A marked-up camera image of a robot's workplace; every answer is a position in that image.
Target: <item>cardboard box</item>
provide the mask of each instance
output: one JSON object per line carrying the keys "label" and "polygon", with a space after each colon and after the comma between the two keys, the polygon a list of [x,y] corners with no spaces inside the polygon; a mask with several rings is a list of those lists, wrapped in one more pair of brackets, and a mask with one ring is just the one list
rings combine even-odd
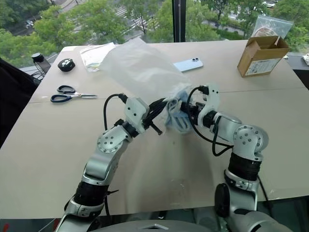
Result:
{"label": "cardboard box", "polygon": [[269,74],[289,50],[281,37],[251,37],[237,68],[242,77]]}

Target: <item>scissors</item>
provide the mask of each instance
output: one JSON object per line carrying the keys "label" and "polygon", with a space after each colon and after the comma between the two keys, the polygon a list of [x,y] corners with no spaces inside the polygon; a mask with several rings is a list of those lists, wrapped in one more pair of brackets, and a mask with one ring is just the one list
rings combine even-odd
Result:
{"label": "scissors", "polygon": [[76,90],[71,86],[59,86],[57,91],[61,94],[55,94],[50,98],[51,102],[59,103],[59,102],[67,102],[74,97],[81,97],[81,98],[97,98],[97,95],[94,94],[84,94],[78,93]]}

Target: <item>black scissors handle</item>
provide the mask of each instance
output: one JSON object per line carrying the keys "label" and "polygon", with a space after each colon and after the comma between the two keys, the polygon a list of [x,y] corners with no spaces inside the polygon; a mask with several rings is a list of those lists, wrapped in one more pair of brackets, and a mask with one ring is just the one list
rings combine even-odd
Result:
{"label": "black scissors handle", "polygon": [[72,96],[70,95],[55,94],[50,98],[50,101],[54,103],[60,103],[60,102],[67,102],[68,100],[71,100],[71,99],[72,99]]}
{"label": "black scissors handle", "polygon": [[75,93],[75,89],[71,86],[59,86],[57,89],[59,93]]}

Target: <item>beige table surface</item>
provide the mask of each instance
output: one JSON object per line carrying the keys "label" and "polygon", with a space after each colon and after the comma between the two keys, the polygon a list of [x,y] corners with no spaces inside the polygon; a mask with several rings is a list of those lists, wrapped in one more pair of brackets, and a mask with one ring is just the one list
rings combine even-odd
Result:
{"label": "beige table surface", "polygon": [[[153,44],[173,62],[199,57],[204,67],[186,73],[192,82],[217,82],[219,110],[268,132],[260,176],[270,199],[309,195],[309,92],[285,60],[269,76],[243,79],[236,65],[244,45],[245,41]],[[56,64],[66,57],[73,58],[77,67],[64,74]],[[40,98],[72,82],[78,90],[100,98],[64,104]],[[0,218],[62,215],[104,131],[104,99],[115,92],[126,91],[99,73],[87,74],[78,52],[60,53],[0,150]],[[123,106],[111,100],[109,126],[123,118]],[[110,186],[120,191],[109,197],[110,211],[125,214],[213,205],[229,157],[228,153],[214,157],[211,145],[194,133],[183,136],[166,130],[158,136],[148,130],[121,157]]]}

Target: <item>transparent plastic bag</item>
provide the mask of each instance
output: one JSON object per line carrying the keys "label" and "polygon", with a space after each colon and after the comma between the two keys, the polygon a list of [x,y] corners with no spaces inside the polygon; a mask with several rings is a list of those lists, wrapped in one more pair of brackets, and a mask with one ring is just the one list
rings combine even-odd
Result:
{"label": "transparent plastic bag", "polygon": [[88,46],[81,50],[80,54],[87,71],[91,73],[99,71],[99,65],[113,48],[115,48],[114,43],[107,43],[104,45]]}
{"label": "transparent plastic bag", "polygon": [[259,15],[251,37],[279,35],[284,39],[292,25],[292,21]]}
{"label": "transparent plastic bag", "polygon": [[99,68],[148,104],[172,99],[191,86],[168,57],[140,38],[114,48]]}

